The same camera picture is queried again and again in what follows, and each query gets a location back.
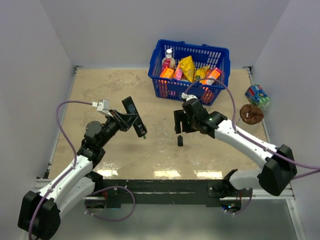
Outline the black battery cover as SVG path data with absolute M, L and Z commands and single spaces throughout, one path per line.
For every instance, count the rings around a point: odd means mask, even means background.
M 184 145 L 183 137 L 181 135 L 177 137 L 177 145 L 179 147 L 182 147 Z

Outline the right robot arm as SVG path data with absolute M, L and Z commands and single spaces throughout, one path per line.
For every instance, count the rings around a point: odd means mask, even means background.
M 253 170 L 230 171 L 214 187 L 221 198 L 233 197 L 243 189 L 263 189 L 279 196 L 297 174 L 290 147 L 285 144 L 277 147 L 234 127 L 232 121 L 218 111 L 209 113 L 195 96 L 188 98 L 173 116 L 176 134 L 200 132 L 208 135 L 234 147 L 258 166 Z

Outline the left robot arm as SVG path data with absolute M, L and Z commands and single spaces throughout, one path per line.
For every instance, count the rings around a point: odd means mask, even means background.
M 22 199 L 18 227 L 30 240 L 49 240 L 57 232 L 62 218 L 81 199 L 99 196 L 104 190 L 94 168 L 105 155 L 104 146 L 119 131 L 128 131 L 139 119 L 137 112 L 104 111 L 106 122 L 87 124 L 81 147 L 71 163 L 40 190 L 28 191 Z

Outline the orange pink box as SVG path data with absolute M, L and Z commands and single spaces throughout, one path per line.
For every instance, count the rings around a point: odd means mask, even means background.
M 160 74 L 160 78 L 171 79 L 174 75 L 174 70 L 166 67 Z

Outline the yellow green bag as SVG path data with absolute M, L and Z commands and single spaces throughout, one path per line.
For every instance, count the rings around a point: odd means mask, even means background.
M 194 73 L 193 81 L 196 82 L 199 79 L 204 79 L 209 73 L 211 69 L 209 65 L 198 68 Z

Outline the blue plastic basket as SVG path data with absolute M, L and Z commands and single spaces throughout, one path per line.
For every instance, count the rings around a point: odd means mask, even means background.
M 151 56 L 148 76 L 158 98 L 180 101 L 182 93 L 187 92 L 210 106 L 228 85 L 230 68 L 227 48 L 160 39 Z

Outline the yellow snack bag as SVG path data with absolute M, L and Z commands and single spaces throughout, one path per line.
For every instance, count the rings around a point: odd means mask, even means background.
M 189 82 L 194 81 L 195 64 L 191 55 L 182 58 L 179 61 L 183 74 Z

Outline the orange carton box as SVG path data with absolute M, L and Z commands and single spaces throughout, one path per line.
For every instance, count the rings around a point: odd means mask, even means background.
M 205 80 L 203 80 L 201 83 L 203 85 L 212 85 L 215 82 L 215 80 L 217 80 L 221 76 L 221 74 L 222 71 L 218 67 L 210 69 L 206 73 Z

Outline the white pump bottle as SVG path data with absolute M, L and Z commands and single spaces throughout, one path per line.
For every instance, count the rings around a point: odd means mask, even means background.
M 176 60 L 173 58 L 173 48 L 168 48 L 165 51 L 165 57 L 162 59 L 161 62 L 162 70 L 164 70 L 166 67 L 169 69 L 174 70 L 176 66 Z

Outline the brown lidded white cup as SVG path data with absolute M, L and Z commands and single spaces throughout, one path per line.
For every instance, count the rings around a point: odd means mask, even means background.
M 248 125 L 256 125 L 264 119 L 263 111 L 253 104 L 245 104 L 239 110 L 240 120 Z

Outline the blue green sponge pack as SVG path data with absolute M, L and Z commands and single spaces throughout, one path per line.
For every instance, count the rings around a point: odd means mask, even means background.
M 270 98 L 259 84 L 251 85 L 244 95 L 251 105 L 260 109 L 265 109 L 270 103 Z

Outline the black base frame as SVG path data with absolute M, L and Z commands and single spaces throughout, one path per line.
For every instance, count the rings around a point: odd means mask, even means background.
M 239 190 L 224 190 L 221 179 L 102 179 L 88 197 L 105 200 L 107 208 L 124 204 L 202 205 L 220 207 L 235 200 Z

